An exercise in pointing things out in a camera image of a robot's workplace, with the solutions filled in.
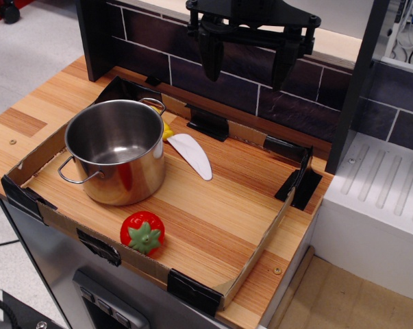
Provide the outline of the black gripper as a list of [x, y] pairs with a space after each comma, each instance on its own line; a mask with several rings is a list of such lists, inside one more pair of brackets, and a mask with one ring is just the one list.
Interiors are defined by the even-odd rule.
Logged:
[[285, 1], [187, 1], [188, 35], [199, 45], [206, 77], [216, 82], [224, 43], [275, 50], [273, 91], [281, 90], [301, 55], [310, 55], [321, 18]]

